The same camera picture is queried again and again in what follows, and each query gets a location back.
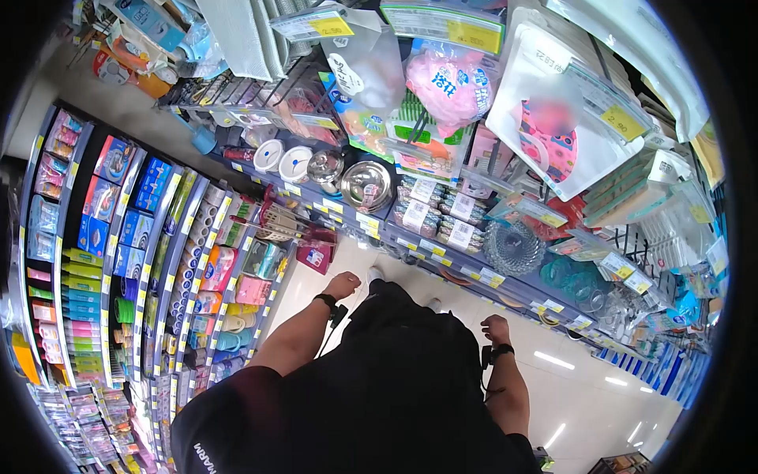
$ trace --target hand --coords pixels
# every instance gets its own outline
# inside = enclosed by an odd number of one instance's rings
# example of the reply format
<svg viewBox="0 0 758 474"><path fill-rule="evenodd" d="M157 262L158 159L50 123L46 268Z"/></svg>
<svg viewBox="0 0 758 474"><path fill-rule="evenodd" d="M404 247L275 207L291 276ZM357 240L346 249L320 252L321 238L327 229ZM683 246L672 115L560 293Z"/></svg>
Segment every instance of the hand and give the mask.
<svg viewBox="0 0 758 474"><path fill-rule="evenodd" d="M492 315L481 322L484 327L481 329L484 336L495 344L495 347L501 344L511 344L511 331L508 327L508 320L499 315Z"/></svg>
<svg viewBox="0 0 758 474"><path fill-rule="evenodd" d="M350 272L342 272L332 278L322 293L329 294L339 301L355 293L359 286L361 286L361 280L358 277Z"/></svg>

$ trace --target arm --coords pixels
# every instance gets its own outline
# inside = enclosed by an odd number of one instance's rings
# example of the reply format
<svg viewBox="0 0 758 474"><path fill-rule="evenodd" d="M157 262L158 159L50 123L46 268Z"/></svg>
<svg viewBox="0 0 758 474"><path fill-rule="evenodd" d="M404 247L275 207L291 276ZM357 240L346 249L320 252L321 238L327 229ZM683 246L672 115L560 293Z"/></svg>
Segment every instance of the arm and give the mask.
<svg viewBox="0 0 758 474"><path fill-rule="evenodd" d="M339 301L353 294L360 285L358 277L344 272L332 278L322 293ZM329 313L329 305L323 300L311 301L266 338L250 365L269 367L284 377L312 361L324 339Z"/></svg>
<svg viewBox="0 0 758 474"><path fill-rule="evenodd" d="M508 321L502 316L492 315L481 322L485 337L497 348L500 344L511 345ZM503 354L495 359L490 382L487 384L487 409L503 433L519 433L528 437L529 392L516 366L513 353Z"/></svg>

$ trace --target white floor tile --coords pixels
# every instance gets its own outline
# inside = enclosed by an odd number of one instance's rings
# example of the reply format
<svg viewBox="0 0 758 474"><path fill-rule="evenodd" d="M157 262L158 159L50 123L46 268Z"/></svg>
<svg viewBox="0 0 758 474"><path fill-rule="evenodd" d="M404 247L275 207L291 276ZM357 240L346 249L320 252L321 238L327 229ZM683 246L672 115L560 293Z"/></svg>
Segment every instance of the white floor tile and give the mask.
<svg viewBox="0 0 758 474"><path fill-rule="evenodd" d="M629 453L632 445L643 442L642 452L652 457L663 445L676 421L679 405L658 394L640 391L642 382L633 375L590 356L590 350L568 337L535 325L512 311L501 310L462 288L432 278L417 268L388 255L361 250L356 242L342 238L327 275L304 265L296 265L290 284L276 314L271 331L304 308L338 273L350 271L362 280L361 287L341 301L352 312L366 297L365 273L376 265L388 281L400 284L414 301L426 304L430 298L442 301L476 337L480 346L491 344L480 323L491 314L508 319L516 361L529 390L531 417L529 439L533 446L545 445L561 424L562 434L548 448L556 464L556 474L585 474L601 457ZM334 330L324 352L335 348L347 325L347 318ZM324 333L328 336L330 328ZM573 369L536 357L535 351L572 364ZM491 367L484 373L489 380ZM610 384L605 377L625 381L626 386ZM641 423L634 438L631 433Z"/></svg>

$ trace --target shoe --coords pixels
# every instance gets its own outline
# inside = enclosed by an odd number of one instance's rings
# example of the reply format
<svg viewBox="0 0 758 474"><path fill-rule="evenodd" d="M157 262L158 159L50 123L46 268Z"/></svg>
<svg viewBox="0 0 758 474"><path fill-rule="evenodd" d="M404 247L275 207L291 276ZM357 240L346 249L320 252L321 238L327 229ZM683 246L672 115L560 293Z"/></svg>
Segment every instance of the shoe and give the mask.
<svg viewBox="0 0 758 474"><path fill-rule="evenodd" d="M432 298L429 300L429 303L426 303L424 305L424 308L429 308L434 312L440 312L440 309L442 308L442 302L439 301L437 298Z"/></svg>
<svg viewBox="0 0 758 474"><path fill-rule="evenodd" d="M384 280L384 273L381 272L379 267L370 267L368 272L366 272L366 284L370 284L376 279Z"/></svg>

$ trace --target bath pouf package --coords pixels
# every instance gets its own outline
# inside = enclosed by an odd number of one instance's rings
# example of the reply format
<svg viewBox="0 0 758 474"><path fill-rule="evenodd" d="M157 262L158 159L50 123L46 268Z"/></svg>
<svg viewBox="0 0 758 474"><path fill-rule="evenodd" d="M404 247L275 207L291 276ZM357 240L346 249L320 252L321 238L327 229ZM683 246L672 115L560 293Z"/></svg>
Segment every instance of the bath pouf package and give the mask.
<svg viewBox="0 0 758 474"><path fill-rule="evenodd" d="M483 52L414 39L406 85L437 121L442 137L476 122L492 106L498 64Z"/></svg>

